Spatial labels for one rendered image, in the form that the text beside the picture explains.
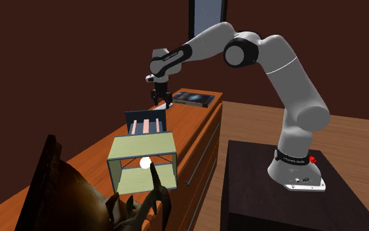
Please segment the dark book with blue cover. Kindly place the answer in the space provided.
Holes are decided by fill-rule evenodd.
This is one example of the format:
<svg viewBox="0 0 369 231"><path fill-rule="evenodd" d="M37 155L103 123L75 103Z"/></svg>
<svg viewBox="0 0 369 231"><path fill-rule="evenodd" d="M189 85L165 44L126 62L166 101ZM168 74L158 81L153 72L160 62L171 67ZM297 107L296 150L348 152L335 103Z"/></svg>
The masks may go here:
<svg viewBox="0 0 369 231"><path fill-rule="evenodd" d="M215 96L210 94L207 95L199 93L178 92L172 97L172 102L175 104L184 104L207 108L214 99Z"/></svg>

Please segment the orange wooden chest of drawers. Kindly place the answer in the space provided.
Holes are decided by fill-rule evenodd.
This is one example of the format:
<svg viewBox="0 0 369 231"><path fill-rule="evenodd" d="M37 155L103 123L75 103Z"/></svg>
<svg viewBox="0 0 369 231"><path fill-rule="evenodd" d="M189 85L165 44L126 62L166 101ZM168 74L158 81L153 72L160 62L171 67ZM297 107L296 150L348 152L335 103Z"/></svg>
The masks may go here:
<svg viewBox="0 0 369 231"><path fill-rule="evenodd" d="M172 211L166 231L193 231L218 158L222 94L207 108L175 105L166 112L166 127L172 131L178 155L178 187L170 191ZM106 159L113 139L125 135L122 126L68 162L104 196L113 193ZM28 189L0 204L0 231L14 231Z"/></svg>

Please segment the dark brown horned figure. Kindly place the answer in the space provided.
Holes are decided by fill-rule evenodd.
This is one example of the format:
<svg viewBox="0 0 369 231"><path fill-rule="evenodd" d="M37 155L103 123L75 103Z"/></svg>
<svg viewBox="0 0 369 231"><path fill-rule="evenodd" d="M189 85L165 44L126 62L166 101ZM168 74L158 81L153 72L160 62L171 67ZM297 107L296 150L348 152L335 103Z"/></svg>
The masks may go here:
<svg viewBox="0 0 369 231"><path fill-rule="evenodd" d="M141 205L123 203L119 193L104 197L70 164L60 159L62 146L54 135L46 139L14 231L142 231L149 211L163 206L166 228L171 200L154 165L153 189Z"/></svg>

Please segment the dark robot stand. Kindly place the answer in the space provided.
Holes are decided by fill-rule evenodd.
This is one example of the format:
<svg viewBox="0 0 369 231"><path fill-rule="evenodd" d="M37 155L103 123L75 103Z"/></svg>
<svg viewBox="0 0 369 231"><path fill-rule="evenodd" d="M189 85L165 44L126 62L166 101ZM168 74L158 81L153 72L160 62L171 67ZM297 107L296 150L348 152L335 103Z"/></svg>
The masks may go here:
<svg viewBox="0 0 369 231"><path fill-rule="evenodd" d="M228 143L220 231L369 231L369 211L319 150L325 192L293 192L267 173L275 146Z"/></svg>

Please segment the green open box blue frame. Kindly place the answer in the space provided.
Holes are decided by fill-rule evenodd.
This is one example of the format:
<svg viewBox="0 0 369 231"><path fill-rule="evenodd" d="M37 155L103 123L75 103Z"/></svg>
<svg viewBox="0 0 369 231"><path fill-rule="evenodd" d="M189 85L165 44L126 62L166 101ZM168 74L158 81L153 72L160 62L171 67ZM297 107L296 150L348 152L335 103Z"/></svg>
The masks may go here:
<svg viewBox="0 0 369 231"><path fill-rule="evenodd" d="M115 137L107 157L113 191L122 195L151 191L151 164L164 187L177 189L177 151L171 132Z"/></svg>

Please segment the window with dark frame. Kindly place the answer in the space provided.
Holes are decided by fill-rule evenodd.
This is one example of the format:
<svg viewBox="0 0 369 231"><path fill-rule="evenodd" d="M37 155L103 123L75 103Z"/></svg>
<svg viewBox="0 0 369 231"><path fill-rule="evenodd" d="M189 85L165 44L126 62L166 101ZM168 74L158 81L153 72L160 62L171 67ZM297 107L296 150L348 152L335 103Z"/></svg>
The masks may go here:
<svg viewBox="0 0 369 231"><path fill-rule="evenodd" d="M226 21L227 0L189 0L188 6L189 40L214 24Z"/></svg>

